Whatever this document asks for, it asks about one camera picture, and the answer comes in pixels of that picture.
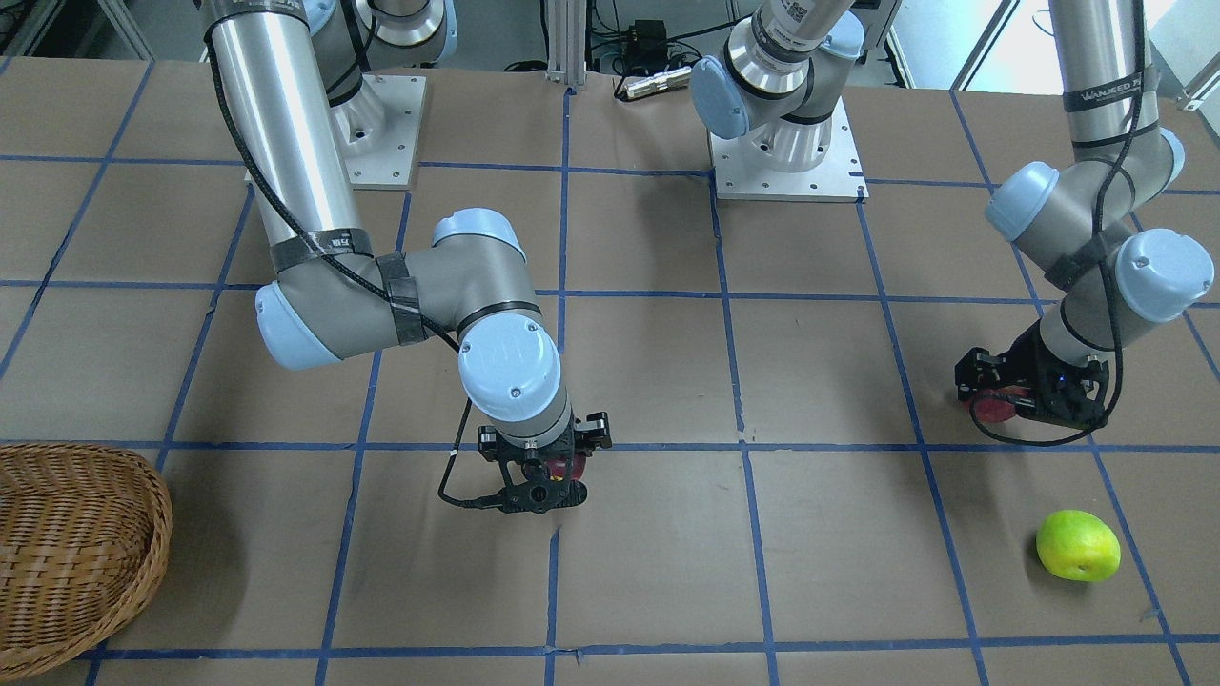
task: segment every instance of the metal frame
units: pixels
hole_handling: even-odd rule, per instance
[[[583,0],[547,0],[547,78],[576,90],[584,88],[586,81],[584,12]]]
[[[1199,105],[1220,87],[1220,54],[1211,57],[1211,61],[1203,67],[1198,76],[1182,87],[1182,94],[1177,98],[1177,109],[1193,112]]]
[[[961,65],[961,71],[953,79],[953,84],[949,87],[950,90],[965,90],[970,87],[970,82],[975,79],[975,74],[983,66],[983,60],[987,59],[987,55],[991,55],[992,48],[996,46],[999,35],[1008,28],[1008,23],[1013,21],[1013,15],[1016,13],[1016,9],[1020,5],[1021,0],[1000,0],[999,7],[996,7],[991,21],[987,22],[987,28],[978,37],[978,43],[975,43],[975,49],[966,57],[966,63]]]

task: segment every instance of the silver metal arm segment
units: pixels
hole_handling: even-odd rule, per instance
[[[1022,397],[1032,399],[1017,404],[1017,414],[1087,430],[1104,421],[1100,400],[1115,347],[1098,265],[1104,261],[1114,273],[1122,347],[1177,319],[1211,287],[1215,269],[1190,237],[1168,228],[1133,234],[1122,223],[1185,164],[1181,143],[1159,126],[1147,43],[1143,62],[1136,61],[1136,22],[1142,24],[1144,17],[1136,16],[1131,0],[1052,1],[1050,12],[1076,164],[1063,171],[1043,162],[1026,165],[996,192],[986,216],[1068,294],[1004,355],[992,358],[981,348],[967,353],[956,381],[963,400],[983,388],[1024,389]],[[1132,126],[1136,99],[1139,121]],[[1105,193],[1103,231],[1094,236],[1099,192],[1132,129],[1130,150]],[[1096,398],[1072,387],[1070,378],[1081,374],[1072,370],[1092,370],[1082,378],[1102,386]],[[1039,376],[1060,388],[1039,387]]]
[[[559,352],[509,221],[493,210],[462,210],[437,225],[431,249],[375,258],[300,1],[207,0],[203,10],[221,104],[259,186],[278,273],[255,299],[272,356],[306,369],[417,343],[429,331],[456,332],[461,381],[492,419],[494,427],[481,430],[497,437],[492,448],[536,471],[556,452],[569,461],[558,477],[544,474],[540,496],[509,491],[505,503],[516,496],[532,500],[501,509],[545,511],[583,502],[570,460],[578,449],[609,447],[609,426],[603,414],[587,431],[597,436],[581,442]]]
[[[852,0],[766,0],[691,76],[722,198],[867,197],[841,95],[864,51]]]

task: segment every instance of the green apple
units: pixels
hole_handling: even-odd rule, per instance
[[[1104,521],[1082,510],[1059,510],[1046,519],[1036,538],[1047,571],[1071,581],[1104,581],[1119,570],[1122,549]]]

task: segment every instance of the blue grid line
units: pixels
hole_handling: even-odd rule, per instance
[[[725,316],[725,341],[728,352],[728,375],[733,388],[733,413],[737,416],[737,449],[742,454],[742,471],[745,480],[745,505],[750,515],[750,540],[754,546],[754,572],[758,577],[759,613],[762,624],[762,646],[770,686],[780,686],[780,660],[775,652],[775,629],[771,623],[771,597],[766,581],[766,558],[762,554],[762,526],[759,520],[758,491],[754,487],[754,464],[745,447],[745,406],[742,402],[742,380],[737,365],[737,341],[733,336],[732,303],[728,298],[728,267],[725,260],[725,242],[720,231],[720,212],[716,209],[716,177],[708,176],[708,201],[711,210],[711,231],[716,237],[716,272],[720,280],[721,308]]]
[[[1188,190],[1188,189],[1166,188],[1166,189],[1161,190],[1160,193],[1161,193],[1161,195],[1220,195],[1220,189],[1218,189],[1218,190],[1207,190],[1207,189]]]
[[[559,532],[555,529],[550,537],[550,558],[547,570],[547,669],[543,675],[545,686],[555,686],[555,641],[559,632]]]
[[[212,319],[216,315],[216,306],[220,304],[221,293],[224,292],[224,280],[228,278],[229,267],[233,266],[233,256],[237,255],[237,245],[242,240],[242,232],[245,222],[250,217],[250,208],[254,206],[254,188],[248,188],[245,203],[242,205],[242,214],[238,216],[237,227],[233,229],[233,238],[229,239],[228,251],[224,254],[224,262],[221,265],[220,276],[212,286],[212,297],[207,303],[207,312],[204,315],[204,323],[199,327],[199,336],[195,339],[195,348],[190,353],[190,361],[187,364],[187,372],[182,377],[182,386],[178,388],[178,397],[173,402],[173,411],[170,414],[170,424],[165,428],[165,442],[168,446],[173,441],[174,432],[178,431],[178,421],[182,419],[182,409],[187,404],[187,394],[190,392],[190,383],[195,378],[195,370],[199,369],[199,359],[204,354],[204,342],[212,328]],[[170,457],[170,448],[161,448],[156,458],[156,470],[165,469],[165,460]]]
[[[865,177],[869,183],[876,184],[900,184],[900,186],[944,186],[949,188],[986,188],[994,189],[996,184],[978,181],[928,181],[919,178],[872,178]]]
[[[0,444],[37,443],[52,441],[52,438],[0,438]],[[132,450],[232,450],[232,452],[345,452],[355,450],[356,443],[311,443],[290,441],[267,442],[209,442],[209,441],[121,441],[110,438],[54,438],[62,443],[90,443],[110,446],[115,448],[128,448]],[[386,450],[399,453],[426,453],[448,452],[453,443],[394,443],[368,441],[366,450]],[[736,453],[742,449],[743,443],[615,443],[615,450],[622,452],[721,452]],[[769,452],[797,452],[797,453],[914,453],[927,450],[930,453],[1087,453],[1088,448],[1081,446],[1010,446],[1005,443],[753,443],[744,442],[744,447],[752,453]],[[473,443],[462,443],[462,450],[473,450]],[[1220,455],[1220,446],[1171,446],[1171,444],[1130,444],[1113,443],[1098,444],[1099,453],[1166,453],[1166,454],[1205,454]]]
[[[932,469],[932,458],[928,454],[924,441],[924,428],[920,426],[919,411],[915,406],[915,394],[911,391],[910,377],[906,374],[906,364],[903,360],[902,344],[898,339],[898,328],[894,326],[894,316],[889,309],[889,295],[886,292],[886,282],[881,276],[881,260],[877,258],[876,245],[872,242],[872,232],[869,229],[869,218],[864,212],[864,194],[855,204],[855,214],[860,220],[860,231],[864,234],[864,244],[869,250],[869,261],[872,265],[872,277],[877,283],[877,294],[881,297],[881,311],[886,317],[886,328],[889,332],[889,343],[894,353],[894,364],[898,366],[898,377],[903,385],[903,395],[906,399],[906,411],[910,415],[911,428],[915,432],[915,441],[920,446],[920,461],[924,465],[924,475],[927,478],[932,504],[936,507],[936,518],[941,525],[941,536],[944,538],[946,553],[949,558],[949,566],[953,569],[953,582],[958,590],[958,601],[961,603],[961,615],[966,625],[966,635],[970,641],[970,652],[975,658],[975,669],[978,671],[981,686],[988,686],[987,666],[983,663],[982,647],[978,643],[978,629],[975,626],[974,609],[970,605],[970,594],[966,591],[965,575],[961,571],[961,561],[958,559],[956,547],[953,543],[953,531],[949,527],[949,516],[941,498],[941,487],[936,480],[936,471]]]
[[[567,214],[569,189],[571,186],[572,153],[572,96],[576,92],[569,88],[564,92],[564,131],[560,140],[561,161],[559,186],[559,305],[555,322],[555,347],[562,355],[567,347]]]
[[[1175,634],[1177,643],[1220,644],[1220,634]],[[985,648],[1030,648],[1048,646],[1138,646],[1165,644],[1161,634],[1086,634],[1050,636],[996,636],[978,640]],[[942,651],[965,649],[970,647],[966,638],[894,638],[872,641],[783,641],[773,649],[777,653],[827,653],[827,652],[874,652],[874,651]],[[328,657],[336,659],[370,658],[539,658],[551,654],[582,655],[650,655],[650,654],[739,654],[764,653],[767,647],[761,642],[738,643],[594,643],[575,649],[551,649],[548,646],[371,646],[359,648],[333,648]],[[77,657],[77,660],[100,659],[101,662],[121,660],[298,660],[317,659],[323,651],[318,648],[94,648]]]
[[[991,176],[987,173],[987,167],[983,165],[983,156],[978,151],[978,144],[975,142],[975,137],[970,133],[970,125],[966,123],[966,115],[961,111],[961,103],[958,101],[958,94],[949,92],[949,100],[953,101],[953,110],[958,112],[958,121],[961,123],[961,131],[966,134],[966,143],[970,144],[970,151],[975,155],[975,162],[978,165],[980,173],[983,175],[983,183],[988,188],[994,188],[996,184],[992,183]]]
[[[365,395],[365,410],[360,419],[360,436],[356,438],[356,454],[351,463],[351,494],[343,515],[343,533],[339,538],[339,554],[334,565],[334,580],[331,583],[331,599],[326,609],[326,625],[322,629],[321,654],[317,658],[315,686],[326,684],[331,646],[334,642],[334,624],[339,616],[339,599],[343,596],[343,579],[346,574],[348,552],[351,548],[351,530],[356,521],[356,503],[360,498],[360,477],[365,466],[365,441],[368,438],[368,425],[372,424],[373,402],[377,399],[377,381],[381,376],[382,352],[373,353],[373,363],[368,371],[368,393]]]
[[[123,114],[122,121],[118,123],[118,131],[115,132],[115,138],[110,142],[110,148],[106,150],[106,159],[110,159],[115,154],[115,149],[118,146],[118,142],[122,140],[123,133],[127,132],[127,125],[132,121],[132,114],[135,111],[135,105],[140,101],[140,95],[144,94],[144,87],[149,82],[149,76],[152,73],[152,62],[149,62],[148,67],[144,70],[144,77],[140,78],[139,85],[135,88],[135,93],[132,95],[132,101],[127,105],[127,111]],[[89,209],[89,203],[93,200],[94,194],[98,192],[98,187],[101,186],[101,177],[106,173],[107,164],[104,160],[98,167],[98,173],[94,175],[93,182],[89,184],[89,190],[85,193],[84,200],[81,201],[81,208],[77,209],[77,214],[72,217],[72,223],[68,226],[67,233],[63,236],[63,240],[60,242],[60,247],[55,250],[55,255],[51,258],[51,264],[46,267],[46,273],[43,276],[43,281],[34,292],[34,298],[29,303],[29,308],[26,309],[26,315],[21,320],[21,325],[17,327],[12,341],[9,343],[9,349],[5,352],[2,359],[0,359],[0,380],[4,378],[5,374],[9,371],[9,365],[12,364],[13,355],[17,354],[17,347],[21,345],[21,341],[26,337],[26,331],[29,330],[29,322],[34,319],[34,312],[38,310],[39,303],[43,300],[43,294],[46,292],[46,282],[51,280],[55,270],[59,269],[60,261],[63,259],[63,253],[67,251],[68,244],[72,242],[72,237],[76,236],[77,228],[81,226],[81,221],[84,218],[85,211]]]
[[[1169,619],[1165,618],[1165,608],[1161,607],[1160,599],[1157,597],[1157,590],[1152,585],[1152,577],[1148,576],[1148,568],[1144,565],[1143,555],[1139,554],[1139,547],[1136,544],[1135,536],[1131,533],[1127,515],[1122,511],[1122,504],[1119,503],[1119,492],[1114,488],[1114,482],[1110,480],[1110,471],[1105,469],[1105,460],[1102,459],[1102,453],[1096,449],[1097,443],[1093,441],[1092,435],[1089,435],[1088,442],[1094,448],[1093,460],[1097,463],[1097,470],[1100,472],[1102,482],[1105,485],[1105,493],[1110,497],[1110,504],[1114,507],[1114,514],[1119,518],[1119,526],[1122,529],[1122,537],[1126,538],[1127,547],[1131,549],[1131,561],[1135,563],[1136,569],[1139,571],[1139,580],[1143,582],[1144,590],[1148,592],[1148,599],[1152,602],[1153,610],[1157,613],[1157,621],[1160,623],[1161,635],[1169,644],[1169,652],[1174,657],[1174,664],[1177,666],[1177,675],[1182,679],[1182,686],[1191,686],[1191,675],[1186,671],[1186,664],[1182,662],[1182,653],[1177,649],[1177,642],[1174,640],[1174,631],[1169,627]]]

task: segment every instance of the electrical cable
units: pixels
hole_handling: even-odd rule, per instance
[[[327,98],[331,96],[331,92],[332,90],[334,90],[336,88],[343,85],[344,79],[346,79],[349,76],[351,76],[351,72],[354,72],[354,71],[356,71],[356,70],[360,68],[360,61],[365,57],[365,55],[368,54],[368,46],[373,44],[373,38],[377,37],[377,15],[373,15],[372,21],[368,22],[368,23],[370,23],[370,26],[368,26],[368,38],[366,38],[365,39],[365,44],[360,46],[360,51],[356,52],[356,59],[351,61],[351,66],[348,67],[348,71],[343,72],[343,76],[340,76],[339,78],[334,79],[334,83],[332,83],[331,85],[327,87],[327,89],[326,89],[326,96]]]
[[[216,46],[212,44],[211,33],[207,33],[204,37],[204,44],[207,48],[207,61],[211,65],[212,70],[212,83],[216,88],[216,101],[220,104],[221,117],[224,120],[224,126],[228,128],[229,137],[233,138],[233,144],[237,146],[238,154],[242,156],[242,161],[245,164],[246,171],[250,172],[250,178],[251,181],[254,181],[255,187],[259,188],[259,190],[262,193],[262,197],[266,198],[271,208],[276,211],[277,215],[279,215],[279,218],[282,218],[284,223],[288,225],[288,228],[290,228],[293,233],[296,234],[298,238],[305,242],[305,245],[310,249],[311,253],[321,258],[326,264],[331,265],[331,267],[334,269],[334,271],[339,272],[353,283],[360,286],[365,291],[368,291],[377,298],[388,303],[390,309],[395,308],[396,304],[394,303],[394,299],[389,295],[389,293],[384,288],[381,288],[370,282],[368,280],[366,280],[365,277],[360,276],[350,267],[340,262],[334,255],[327,255],[326,253],[323,253],[322,248],[317,244],[317,242],[314,240],[314,238],[309,234],[309,232],[306,232],[305,228],[301,227],[296,217],[293,216],[292,210],[289,210],[288,206],[284,205],[284,201],[276,193],[274,188],[271,187],[271,183],[267,181],[267,177],[262,175],[262,170],[259,168],[259,164],[254,160],[254,155],[250,153],[250,148],[246,145],[245,138],[242,135],[242,132],[237,128],[237,122],[233,121],[233,114],[229,110],[228,99],[224,96],[224,84],[223,81],[221,79],[220,61],[216,57]],[[412,312],[412,314],[416,314],[420,317],[420,321],[428,331],[437,334],[437,337],[444,341],[450,348],[454,349],[454,352],[458,352],[459,349],[458,342],[454,341],[448,332],[445,332],[443,326],[432,321],[429,317],[425,316],[423,312]]]
[[[1146,37],[1144,37],[1143,0],[1132,0],[1131,4],[1132,4],[1132,13],[1135,15],[1135,21],[1132,22],[1135,24],[1133,28],[1135,65],[1136,70],[1138,70],[1142,74],[1142,72],[1147,70],[1147,65],[1144,63],[1147,56],[1144,54]],[[1114,178],[1118,177],[1119,170],[1126,161],[1127,153],[1131,151],[1131,144],[1135,142],[1136,138],[1136,131],[1138,131],[1139,128],[1139,116],[1143,110],[1143,96],[1144,96],[1143,87],[1147,85],[1142,78],[1141,78],[1141,85],[1142,87],[1139,92],[1132,96],[1131,123],[1128,125],[1127,133],[1124,137],[1122,148],[1119,150],[1118,157],[1115,157],[1114,164],[1110,165],[1110,171],[1102,179],[1102,186],[1097,192],[1097,201],[1093,204],[1093,218],[1092,218],[1094,238],[1099,236],[1102,233],[1102,229],[1104,228],[1103,214],[1105,210],[1105,193],[1109,190],[1110,184],[1114,182]],[[982,425],[982,422],[978,420],[978,414],[975,408],[976,402],[980,399],[980,397],[982,397],[982,393],[978,393],[970,399],[970,405],[969,405],[970,420],[988,438],[992,438],[994,441],[1000,441],[1003,443],[1013,443],[1016,446],[1030,446],[1030,447],[1063,446],[1085,438],[1086,436],[1093,433],[1098,428],[1102,428],[1109,422],[1110,415],[1114,413],[1114,408],[1116,408],[1119,404],[1119,397],[1122,394],[1122,372],[1124,372],[1122,333],[1119,326],[1118,298],[1115,295],[1118,286],[1115,284],[1114,280],[1114,270],[1110,267],[1109,255],[1104,255],[1102,259],[1097,261],[1097,269],[1102,276],[1102,291],[1105,293],[1105,309],[1107,309],[1107,315],[1109,316],[1110,320],[1110,338],[1114,344],[1114,391],[1110,393],[1110,399],[1107,403],[1105,409],[1102,411],[1102,417],[1096,422],[1096,426],[1082,430],[1072,436],[1068,436],[1066,438],[1059,438],[1054,441],[1025,441],[1021,438],[1013,438],[1010,436],[1000,436],[998,433],[989,431],[987,427]],[[1011,395],[989,394],[987,397],[1008,402],[1014,406],[1016,405],[1016,402]]]

